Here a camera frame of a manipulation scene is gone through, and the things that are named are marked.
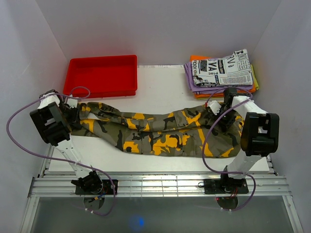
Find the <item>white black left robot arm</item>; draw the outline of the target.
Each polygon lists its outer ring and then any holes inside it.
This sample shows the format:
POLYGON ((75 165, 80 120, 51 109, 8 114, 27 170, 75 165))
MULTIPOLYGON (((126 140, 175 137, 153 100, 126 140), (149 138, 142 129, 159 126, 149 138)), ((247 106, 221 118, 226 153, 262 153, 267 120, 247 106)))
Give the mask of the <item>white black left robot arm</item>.
POLYGON ((52 89, 40 95, 39 106, 30 117, 41 138, 54 146, 70 164, 76 179, 71 183, 84 192, 99 194, 104 185, 98 173, 87 164, 73 144, 71 133, 82 128, 78 100, 65 98, 52 89))

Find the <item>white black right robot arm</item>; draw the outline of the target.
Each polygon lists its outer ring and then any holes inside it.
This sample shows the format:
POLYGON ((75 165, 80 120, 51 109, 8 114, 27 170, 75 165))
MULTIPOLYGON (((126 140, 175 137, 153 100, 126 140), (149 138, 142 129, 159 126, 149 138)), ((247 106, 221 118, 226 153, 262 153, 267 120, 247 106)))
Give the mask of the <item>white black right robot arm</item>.
POLYGON ((244 154, 237 155, 220 176, 217 186, 226 193, 241 189, 247 193, 245 177, 248 171, 278 148, 279 115, 262 110, 250 96, 229 87, 224 90, 224 104, 218 114, 218 125, 223 132, 231 128, 237 115, 244 119, 240 138, 244 154))

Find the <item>camouflage yellow green trousers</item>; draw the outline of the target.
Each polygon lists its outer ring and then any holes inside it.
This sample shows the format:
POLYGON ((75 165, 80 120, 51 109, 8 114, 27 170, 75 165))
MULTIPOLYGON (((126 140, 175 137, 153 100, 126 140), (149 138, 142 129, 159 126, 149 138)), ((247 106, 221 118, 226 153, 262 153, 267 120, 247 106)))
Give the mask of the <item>camouflage yellow green trousers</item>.
POLYGON ((237 115, 227 132, 214 126, 213 113, 199 105, 168 114, 121 112, 100 102, 80 104, 74 136, 98 137, 120 151, 134 154, 228 158, 241 150, 244 120, 237 115))

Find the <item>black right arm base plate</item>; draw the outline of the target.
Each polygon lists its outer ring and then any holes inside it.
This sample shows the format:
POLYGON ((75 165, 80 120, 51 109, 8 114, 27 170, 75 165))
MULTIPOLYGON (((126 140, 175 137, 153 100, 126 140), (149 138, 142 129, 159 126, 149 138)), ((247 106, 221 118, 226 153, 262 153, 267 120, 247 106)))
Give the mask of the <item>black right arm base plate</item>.
POLYGON ((199 188, 204 189, 205 194, 248 194, 249 189, 246 179, 203 179, 198 183, 199 188))

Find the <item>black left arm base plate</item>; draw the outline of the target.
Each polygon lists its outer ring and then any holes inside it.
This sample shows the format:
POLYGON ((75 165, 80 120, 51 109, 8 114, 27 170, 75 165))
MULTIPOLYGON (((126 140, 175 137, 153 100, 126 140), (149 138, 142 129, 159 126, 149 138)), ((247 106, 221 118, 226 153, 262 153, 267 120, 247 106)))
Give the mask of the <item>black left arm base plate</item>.
POLYGON ((111 184, 109 179, 102 180, 102 182, 103 182, 103 190, 101 191, 101 193, 96 193, 95 194, 95 193, 92 193, 92 192, 89 192, 89 191, 83 191, 79 187, 75 188, 75 192, 74 193, 76 195, 100 195, 102 193, 105 193, 106 195, 113 195, 113 186, 114 186, 115 193, 117 194, 119 180, 113 179, 112 181, 113 181, 113 185, 111 184))

